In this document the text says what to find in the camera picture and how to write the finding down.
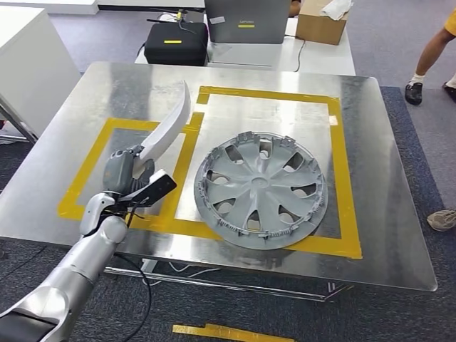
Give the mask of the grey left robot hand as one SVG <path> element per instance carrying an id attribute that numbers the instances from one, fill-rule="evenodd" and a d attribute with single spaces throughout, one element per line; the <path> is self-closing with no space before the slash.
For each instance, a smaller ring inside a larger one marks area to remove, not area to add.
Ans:
<path id="1" fill-rule="evenodd" d="M 143 171 L 138 178 L 134 177 L 134 164 L 143 149 L 140 145 L 134 145 L 112 153 L 103 171 L 103 190 L 125 196 L 148 185 L 155 171 L 153 159 L 146 160 Z"/>

